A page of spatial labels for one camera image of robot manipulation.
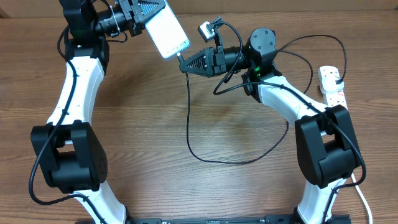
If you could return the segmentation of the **blue Samsung Galaxy smartphone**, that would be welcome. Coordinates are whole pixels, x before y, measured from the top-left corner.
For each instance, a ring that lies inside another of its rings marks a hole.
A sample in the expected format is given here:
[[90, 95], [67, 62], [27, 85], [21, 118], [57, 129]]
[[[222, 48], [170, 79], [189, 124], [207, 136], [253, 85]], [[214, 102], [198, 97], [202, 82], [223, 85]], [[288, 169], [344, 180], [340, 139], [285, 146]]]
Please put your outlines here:
[[190, 40], [168, 2], [164, 0], [162, 3], [165, 7], [146, 23], [146, 30], [161, 56], [170, 58], [189, 48]]

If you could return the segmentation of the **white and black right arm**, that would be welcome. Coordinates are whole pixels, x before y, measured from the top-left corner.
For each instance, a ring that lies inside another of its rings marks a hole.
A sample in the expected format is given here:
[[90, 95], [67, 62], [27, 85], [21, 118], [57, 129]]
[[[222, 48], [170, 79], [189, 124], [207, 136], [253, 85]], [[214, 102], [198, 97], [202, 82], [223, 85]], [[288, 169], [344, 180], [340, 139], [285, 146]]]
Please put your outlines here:
[[338, 192], [349, 187], [358, 167], [364, 167], [349, 111], [309, 98], [294, 88], [275, 65], [279, 49], [276, 34], [265, 27], [252, 32], [237, 47], [225, 48], [217, 30], [200, 28], [215, 46], [190, 58], [179, 58], [180, 70], [203, 77], [228, 79], [241, 72], [245, 93], [276, 110], [295, 128], [297, 160], [306, 184], [303, 197], [291, 215], [266, 215], [266, 223], [350, 223], [349, 215], [335, 215]]

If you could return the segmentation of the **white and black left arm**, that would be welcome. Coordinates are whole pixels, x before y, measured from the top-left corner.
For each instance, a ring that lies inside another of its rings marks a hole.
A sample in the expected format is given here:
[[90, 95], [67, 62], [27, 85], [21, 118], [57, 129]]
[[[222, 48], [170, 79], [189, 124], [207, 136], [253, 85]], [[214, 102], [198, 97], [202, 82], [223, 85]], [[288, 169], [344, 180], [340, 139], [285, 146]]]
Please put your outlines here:
[[120, 34], [139, 35], [167, 3], [116, 1], [101, 12], [91, 0], [62, 1], [61, 6], [67, 26], [57, 50], [67, 72], [53, 113], [45, 125], [32, 128], [33, 170], [41, 170], [64, 200], [79, 201], [93, 223], [132, 223], [107, 182], [108, 160], [91, 125], [93, 108], [108, 68], [110, 43]]

